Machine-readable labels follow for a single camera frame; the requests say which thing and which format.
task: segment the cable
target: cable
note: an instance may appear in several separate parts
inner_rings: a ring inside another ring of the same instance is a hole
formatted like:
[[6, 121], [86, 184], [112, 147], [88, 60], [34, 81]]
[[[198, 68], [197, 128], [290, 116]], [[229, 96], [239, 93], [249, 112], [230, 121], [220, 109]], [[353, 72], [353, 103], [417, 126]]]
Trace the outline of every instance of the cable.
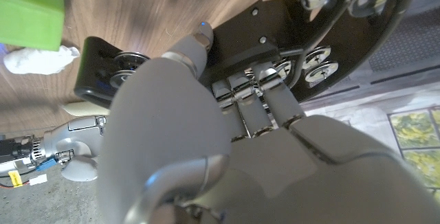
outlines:
[[[36, 170], [36, 169], [32, 169], [32, 170], [29, 170], [29, 171], [27, 171], [27, 172], [20, 173], [20, 176], [23, 176], [23, 175], [26, 175], [26, 174], [30, 174], [30, 173], [32, 173], [32, 172], [35, 172], [35, 170]], [[9, 178], [10, 178], [9, 176], [0, 176], [0, 179], [9, 179]]]
[[[24, 186], [29, 185], [29, 180], [25, 181], [25, 182], [23, 183], [23, 185], [24, 185]], [[14, 186], [5, 186], [4, 184], [0, 183], [0, 188], [3, 188], [3, 189], [11, 189], [11, 188], [14, 188]]]

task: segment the white cloth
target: white cloth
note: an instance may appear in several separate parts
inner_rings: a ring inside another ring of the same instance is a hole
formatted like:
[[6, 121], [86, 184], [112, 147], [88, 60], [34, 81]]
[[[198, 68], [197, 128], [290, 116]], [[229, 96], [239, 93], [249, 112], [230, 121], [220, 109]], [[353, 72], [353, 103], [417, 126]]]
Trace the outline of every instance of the white cloth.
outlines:
[[80, 52], [75, 47], [60, 46], [57, 52], [25, 48], [11, 52], [3, 59], [6, 68], [14, 74], [50, 75], [61, 72]]

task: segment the black metal bracket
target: black metal bracket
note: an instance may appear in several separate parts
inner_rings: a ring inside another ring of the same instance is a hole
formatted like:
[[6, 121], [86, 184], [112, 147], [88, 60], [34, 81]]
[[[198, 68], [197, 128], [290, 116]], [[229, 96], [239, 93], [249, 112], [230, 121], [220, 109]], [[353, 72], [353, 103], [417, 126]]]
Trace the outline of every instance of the black metal bracket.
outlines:
[[[319, 94], [343, 79], [365, 61], [389, 36], [402, 18], [410, 0], [388, 0], [375, 17], [348, 14], [352, 0], [328, 0], [318, 15], [299, 0], [257, 1], [242, 13], [214, 29], [214, 43], [199, 81], [205, 86], [243, 71], [252, 65], [286, 58], [294, 70], [286, 78], [298, 101]], [[329, 60], [339, 63], [337, 73], [310, 87], [303, 77], [305, 56], [318, 45], [330, 45]], [[117, 89], [108, 85], [112, 58], [120, 49], [96, 37], [85, 41], [75, 94], [108, 108]]]

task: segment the robotic hand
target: robotic hand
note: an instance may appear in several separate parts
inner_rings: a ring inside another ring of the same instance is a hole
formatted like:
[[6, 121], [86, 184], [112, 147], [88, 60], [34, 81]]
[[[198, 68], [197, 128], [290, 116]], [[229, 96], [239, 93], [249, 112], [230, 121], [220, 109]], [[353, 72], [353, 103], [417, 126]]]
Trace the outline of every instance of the robotic hand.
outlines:
[[81, 117], [43, 137], [26, 135], [0, 141], [0, 173], [45, 170], [64, 165], [62, 176], [72, 181], [96, 179], [100, 143], [107, 122], [104, 116]]
[[212, 38], [202, 23], [116, 93], [98, 178], [106, 223], [440, 221], [399, 156], [306, 117], [273, 64], [202, 86]]

